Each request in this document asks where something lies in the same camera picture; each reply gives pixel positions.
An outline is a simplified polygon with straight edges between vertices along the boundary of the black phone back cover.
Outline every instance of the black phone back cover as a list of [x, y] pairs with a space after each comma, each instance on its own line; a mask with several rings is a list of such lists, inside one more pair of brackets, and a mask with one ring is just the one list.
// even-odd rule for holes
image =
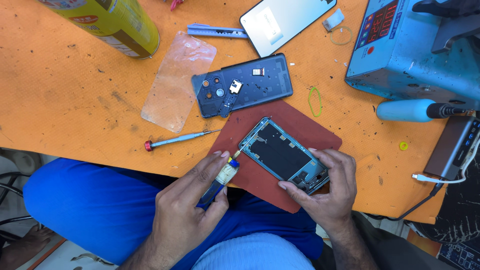
[[[253, 75], [254, 69], [263, 69], [264, 75]], [[278, 53], [209, 72], [205, 77], [208, 86], [205, 86], [207, 83], [203, 84], [203, 81], [199, 81], [197, 76], [192, 77], [194, 88], [200, 88], [197, 101], [202, 117], [210, 118], [219, 115], [218, 110], [225, 97], [222, 93], [228, 91], [234, 78], [241, 80], [243, 87], [232, 111], [293, 95], [287, 60], [283, 53]]]

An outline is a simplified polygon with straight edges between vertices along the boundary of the red screwdriver cap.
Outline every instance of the red screwdriver cap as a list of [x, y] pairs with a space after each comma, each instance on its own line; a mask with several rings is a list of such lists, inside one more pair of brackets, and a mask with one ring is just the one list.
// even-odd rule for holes
[[148, 152], [152, 152], [152, 151], [153, 151], [152, 141], [146, 141], [146, 142], [145, 142], [145, 150], [147, 150]]

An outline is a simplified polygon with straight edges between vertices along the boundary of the bare foot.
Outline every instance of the bare foot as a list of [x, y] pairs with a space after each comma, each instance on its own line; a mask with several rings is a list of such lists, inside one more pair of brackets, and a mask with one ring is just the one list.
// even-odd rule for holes
[[0, 269], [15, 270], [35, 257], [50, 242], [55, 233], [45, 227], [33, 226], [22, 239], [2, 249]]

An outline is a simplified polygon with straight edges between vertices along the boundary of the rubber band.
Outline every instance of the rubber band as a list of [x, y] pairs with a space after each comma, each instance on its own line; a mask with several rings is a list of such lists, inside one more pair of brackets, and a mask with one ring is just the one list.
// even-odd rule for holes
[[[343, 42], [343, 43], [339, 43], [339, 42], [336, 42], [336, 41], [333, 41], [333, 32], [335, 32], [335, 30], [339, 29], [339, 28], [344, 28], [344, 29], [347, 29], [349, 32], [350, 32], [350, 39], [347, 41], [347, 42]], [[351, 42], [353, 39], [353, 32], [350, 28], [346, 27], [346, 26], [337, 26], [335, 28], [332, 29], [332, 31], [330, 32], [330, 40], [333, 42], [333, 44], [337, 44], [337, 45], [345, 45], [349, 42]]]
[[400, 143], [400, 150], [405, 151], [408, 148], [408, 144], [406, 142]]
[[[317, 90], [318, 101], [320, 102], [320, 111], [318, 112], [318, 114], [315, 114], [315, 112], [313, 111], [312, 103], [310, 102], [310, 98], [312, 97], [312, 93], [314, 89]], [[318, 91], [316, 87], [313, 87], [312, 89], [310, 89], [310, 94], [308, 95], [308, 105], [310, 105], [310, 109], [312, 110], [313, 116], [319, 117], [320, 114], [322, 114], [322, 99], [320, 98], [320, 91]]]

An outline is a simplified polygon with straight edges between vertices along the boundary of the phone repair workbench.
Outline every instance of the phone repair workbench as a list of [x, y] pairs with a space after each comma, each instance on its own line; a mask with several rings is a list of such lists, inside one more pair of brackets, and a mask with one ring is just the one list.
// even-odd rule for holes
[[[277, 51], [285, 54], [293, 86], [293, 95], [284, 101], [339, 136], [340, 151], [356, 159], [354, 210], [398, 217], [432, 190], [433, 183], [411, 176], [425, 167], [446, 120], [381, 121], [375, 110], [385, 99], [345, 83], [367, 2], [339, 2]], [[37, 1], [0, 4], [0, 147], [176, 177], [208, 153], [218, 133], [146, 152], [145, 140], [178, 134], [144, 120], [140, 112], [178, 31], [186, 32], [192, 23], [239, 28], [239, 17], [257, 1], [185, 0], [174, 12], [170, 3], [161, 0], [139, 3], [160, 33], [157, 52], [146, 60], [115, 51]], [[345, 45], [332, 43], [322, 25], [338, 8], [345, 15], [340, 25], [353, 31], [353, 39]], [[342, 34], [349, 32], [336, 31], [334, 37]], [[198, 38], [217, 49], [210, 71], [258, 58], [248, 39]], [[312, 87], [321, 94], [319, 117], [309, 106]], [[312, 105], [318, 111], [316, 98], [312, 97]], [[179, 135], [221, 129], [227, 121], [204, 119], [194, 105]], [[408, 143], [407, 150], [400, 149], [401, 142]], [[434, 223], [444, 191], [407, 219]]]

